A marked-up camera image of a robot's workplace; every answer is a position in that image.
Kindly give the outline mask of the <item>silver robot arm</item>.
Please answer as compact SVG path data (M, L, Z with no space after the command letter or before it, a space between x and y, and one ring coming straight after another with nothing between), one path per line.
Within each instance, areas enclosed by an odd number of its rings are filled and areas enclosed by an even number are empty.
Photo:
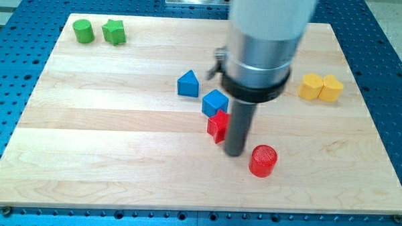
M222 88L243 103L280 95L319 0L231 0L226 45L216 50Z

